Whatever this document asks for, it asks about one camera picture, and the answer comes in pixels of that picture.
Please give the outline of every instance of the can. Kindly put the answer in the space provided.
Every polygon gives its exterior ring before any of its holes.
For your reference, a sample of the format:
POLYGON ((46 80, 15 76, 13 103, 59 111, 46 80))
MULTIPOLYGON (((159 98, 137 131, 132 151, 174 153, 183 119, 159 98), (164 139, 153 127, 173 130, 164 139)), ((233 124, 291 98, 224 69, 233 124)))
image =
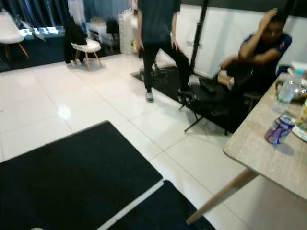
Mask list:
POLYGON ((284 143, 294 126, 295 120, 292 117, 282 115, 273 122, 264 138, 271 144, 284 143))

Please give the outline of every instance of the white tile floor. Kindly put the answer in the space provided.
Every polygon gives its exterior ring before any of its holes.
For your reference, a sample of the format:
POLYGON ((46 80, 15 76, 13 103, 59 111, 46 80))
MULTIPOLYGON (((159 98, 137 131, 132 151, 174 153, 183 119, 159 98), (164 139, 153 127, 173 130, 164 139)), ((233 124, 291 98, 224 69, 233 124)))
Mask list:
MULTIPOLYGON (((220 127, 204 119, 184 134, 191 111, 156 90, 145 102, 130 76, 138 58, 101 61, 90 72, 55 63, 0 73, 0 161, 110 120, 197 208, 243 169, 223 154, 220 127)), ((258 177, 206 217, 219 230, 305 230, 307 203, 258 177)))

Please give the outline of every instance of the black mat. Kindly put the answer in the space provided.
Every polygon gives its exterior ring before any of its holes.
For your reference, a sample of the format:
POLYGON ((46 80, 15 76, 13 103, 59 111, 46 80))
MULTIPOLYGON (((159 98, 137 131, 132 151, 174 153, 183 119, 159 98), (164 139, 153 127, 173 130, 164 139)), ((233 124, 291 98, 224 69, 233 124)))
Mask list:
MULTIPOLYGON (((17 44, 12 44, 10 45, 10 62, 5 58, 4 45, 0 45, 0 58, 4 62, 0 62, 0 72, 64 61, 63 39, 64 37, 47 38, 46 42, 39 39, 24 40, 22 45, 25 47, 30 57, 29 59, 24 55, 17 44)), ((119 53, 120 51, 118 49, 115 49, 114 53, 112 53, 107 46, 103 46, 103 49, 97 52, 99 57, 106 57, 119 53)))
POLYGON ((196 208, 170 183, 120 219, 110 230, 215 230, 205 219, 188 226, 186 219, 196 208))
POLYGON ((95 230, 161 179, 103 123, 0 164, 0 229, 95 230))
MULTIPOLYGON (((142 80, 139 73, 133 73, 132 76, 135 78, 142 80)), ((153 87, 165 94, 166 96, 174 99, 175 101, 179 102, 177 98, 177 92, 180 88, 180 78, 179 78, 179 72, 177 67, 170 66, 166 67, 160 70, 160 72, 153 76, 153 87)), ((199 89, 193 89, 195 93, 200 93, 199 89)), ((206 97, 205 92, 201 92, 202 96, 206 97)), ((230 122, 228 122, 228 119, 226 116, 213 116, 211 114, 211 108, 210 106, 207 106, 206 104, 202 104, 201 106, 198 106, 196 104, 189 105, 189 109, 192 111, 195 111, 199 115, 205 117, 206 119, 214 122, 215 124, 221 126, 224 129, 227 129, 228 131, 231 131, 232 133, 235 132, 235 130, 240 126, 240 124, 244 121, 246 115, 247 115, 247 106, 242 106, 241 101, 237 101, 234 108, 232 108, 235 113, 233 116, 229 118, 230 122)))

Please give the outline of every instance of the white wall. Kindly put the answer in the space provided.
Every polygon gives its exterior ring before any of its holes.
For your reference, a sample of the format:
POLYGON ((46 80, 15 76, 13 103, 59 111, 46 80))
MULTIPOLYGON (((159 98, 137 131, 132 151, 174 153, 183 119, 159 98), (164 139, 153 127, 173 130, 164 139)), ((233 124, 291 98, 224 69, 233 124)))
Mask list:
MULTIPOLYGON (((181 49, 191 58, 196 32, 196 24, 201 13, 200 6, 181 5, 181 12, 177 18, 177 40, 181 49)), ((238 49, 249 34, 258 28, 263 13, 253 11, 239 11, 209 7, 203 27, 201 48, 198 50, 195 71, 212 76, 218 65, 228 56, 237 54, 238 49)), ((301 61, 307 63, 307 19, 290 17, 285 31, 289 33, 293 42, 280 63, 301 61)))

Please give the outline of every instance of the black pole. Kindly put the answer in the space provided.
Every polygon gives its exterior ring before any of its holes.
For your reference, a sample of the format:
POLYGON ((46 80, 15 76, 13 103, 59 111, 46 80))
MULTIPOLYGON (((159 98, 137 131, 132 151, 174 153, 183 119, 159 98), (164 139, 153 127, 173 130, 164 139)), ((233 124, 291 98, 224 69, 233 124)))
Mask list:
POLYGON ((288 0, 287 4, 283 10, 283 15, 288 17, 291 13, 293 13, 294 5, 297 3, 295 0, 288 0))
POLYGON ((203 24, 204 24, 205 17, 206 17, 208 4, 209 4, 209 0, 203 0, 202 6, 201 6, 201 18, 199 22, 197 23, 197 29, 196 29, 194 45, 193 45, 194 47, 193 54, 192 54, 192 59, 190 63, 190 68, 192 71, 194 71, 194 68, 195 68, 195 60, 197 56, 198 47, 200 46, 201 33, 202 33, 203 24))

